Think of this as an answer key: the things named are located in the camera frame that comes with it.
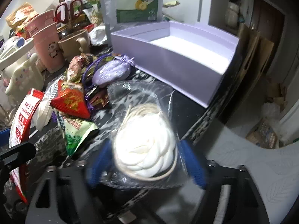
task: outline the white jar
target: white jar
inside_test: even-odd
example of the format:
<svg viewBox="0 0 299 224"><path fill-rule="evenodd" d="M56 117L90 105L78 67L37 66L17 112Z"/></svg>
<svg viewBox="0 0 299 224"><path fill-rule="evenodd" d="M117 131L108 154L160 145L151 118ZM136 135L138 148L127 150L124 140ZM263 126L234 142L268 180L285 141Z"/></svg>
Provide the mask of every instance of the white jar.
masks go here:
<svg viewBox="0 0 299 224"><path fill-rule="evenodd" d="M227 26L235 29L238 25L238 13L240 7L235 3L228 3L228 8L225 13L225 23Z"/></svg>

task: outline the green snack package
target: green snack package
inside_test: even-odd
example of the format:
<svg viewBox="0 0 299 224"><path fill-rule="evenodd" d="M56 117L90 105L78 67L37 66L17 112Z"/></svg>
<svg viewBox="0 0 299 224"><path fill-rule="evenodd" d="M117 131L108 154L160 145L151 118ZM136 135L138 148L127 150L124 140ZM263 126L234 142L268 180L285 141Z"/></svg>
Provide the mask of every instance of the green snack package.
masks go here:
<svg viewBox="0 0 299 224"><path fill-rule="evenodd" d="M57 111L55 113L62 137L66 140L66 152L68 156L71 156L89 133L98 129L98 127L93 122L82 119L70 119Z"/></svg>

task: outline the red snack package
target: red snack package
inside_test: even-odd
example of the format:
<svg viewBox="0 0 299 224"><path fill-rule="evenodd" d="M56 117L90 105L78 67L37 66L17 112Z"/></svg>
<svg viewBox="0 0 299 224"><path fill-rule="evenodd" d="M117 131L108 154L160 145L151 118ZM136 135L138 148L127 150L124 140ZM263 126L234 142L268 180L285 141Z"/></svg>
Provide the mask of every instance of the red snack package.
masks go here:
<svg viewBox="0 0 299 224"><path fill-rule="evenodd" d="M83 86L81 83L71 83L59 80L58 96L51 100L50 105L59 111L72 116L84 119L90 118L90 113L84 100Z"/></svg>
<svg viewBox="0 0 299 224"><path fill-rule="evenodd" d="M36 89L31 89L24 98L23 102L16 112L13 123L11 125L9 136L10 148L24 141L28 141L31 118L43 96L43 92L40 92ZM27 199L23 193L23 191L26 191L25 171L26 164L23 164L11 171L11 177L13 178L13 181L16 185L16 190L19 196L22 198L24 203L27 204Z"/></svg>

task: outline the snack wrapper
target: snack wrapper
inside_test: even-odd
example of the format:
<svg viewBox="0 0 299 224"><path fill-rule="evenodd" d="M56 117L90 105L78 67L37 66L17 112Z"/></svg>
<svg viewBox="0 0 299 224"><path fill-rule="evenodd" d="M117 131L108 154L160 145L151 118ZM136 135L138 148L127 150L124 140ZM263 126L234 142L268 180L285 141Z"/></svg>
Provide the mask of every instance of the snack wrapper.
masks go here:
<svg viewBox="0 0 299 224"><path fill-rule="evenodd" d="M82 69L93 62L95 57L92 54L81 53L75 56L68 66L66 80L68 82L80 82Z"/></svg>
<svg viewBox="0 0 299 224"><path fill-rule="evenodd" d="M55 111L55 113L62 137L66 140L66 152L68 156L71 156L89 133L98 129L98 127L93 122L82 119L70 119L57 111Z"/></svg>
<svg viewBox="0 0 299 224"><path fill-rule="evenodd" d="M9 14L5 20L12 28L17 36L22 36L24 39L28 39L29 33L26 32L25 26L27 23L36 17L38 13L34 10L33 6L29 3L24 3L13 13Z"/></svg>
<svg viewBox="0 0 299 224"><path fill-rule="evenodd" d="M107 89L103 89L99 92L97 92L92 99L89 101L89 103L94 107L96 110L103 109L108 103L109 98L107 94Z"/></svg>
<svg viewBox="0 0 299 224"><path fill-rule="evenodd" d="M51 100L50 105L71 116L84 119L90 118L90 113L84 100L83 86L80 83L59 80L58 96Z"/></svg>
<svg viewBox="0 0 299 224"><path fill-rule="evenodd" d="M11 125L9 136L10 148L29 139L31 118L41 102L43 94L43 92L40 92L36 89L31 89L24 98ZM16 185L17 192L22 200L27 203L26 197L23 193L23 190L25 190L25 170L26 164L23 164L22 166L12 170L11 176Z"/></svg>

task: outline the snack bag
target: snack bag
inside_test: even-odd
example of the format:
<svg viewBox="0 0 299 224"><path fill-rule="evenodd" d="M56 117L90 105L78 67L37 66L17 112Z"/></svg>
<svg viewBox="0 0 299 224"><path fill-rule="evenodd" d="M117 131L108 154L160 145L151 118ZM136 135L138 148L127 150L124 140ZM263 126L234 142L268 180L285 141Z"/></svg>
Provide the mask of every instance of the snack bag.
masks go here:
<svg viewBox="0 0 299 224"><path fill-rule="evenodd" d="M35 110L37 109L41 98L43 97L43 94L43 92L32 89L24 98L23 102L17 110L17 113L11 125L9 136L10 148L29 139L31 118ZM19 193L22 200L27 203L26 197L22 191L22 189L24 190L23 187L25 186L25 170L26 164L22 165L20 168L12 170L11 175L16 185L17 192Z"/></svg>
<svg viewBox="0 0 299 224"><path fill-rule="evenodd" d="M24 3L16 11L9 14L5 20L8 26L14 30L17 36L22 36L24 39L28 39L30 36L29 33L26 32L25 26L37 15L38 13L29 3Z"/></svg>
<svg viewBox="0 0 299 224"><path fill-rule="evenodd" d="M66 80L68 82L80 82L82 69L95 59L96 57L94 57L92 54L81 53L81 55L75 56L68 66Z"/></svg>
<svg viewBox="0 0 299 224"><path fill-rule="evenodd" d="M68 156L71 156L89 133L98 129L98 127L93 122L82 119L70 119L62 116L62 114L57 111L55 111L55 113L62 137L66 140L66 152Z"/></svg>
<svg viewBox="0 0 299 224"><path fill-rule="evenodd" d="M80 83L58 81L58 96L51 100L51 106L65 114L78 118L88 119L90 113L87 109L83 87Z"/></svg>
<svg viewBox="0 0 299 224"><path fill-rule="evenodd" d="M159 0L116 0L117 23L154 22Z"/></svg>
<svg viewBox="0 0 299 224"><path fill-rule="evenodd" d="M92 99L90 99L89 103L95 110L103 109L109 103L107 89L102 89L101 91L97 92Z"/></svg>

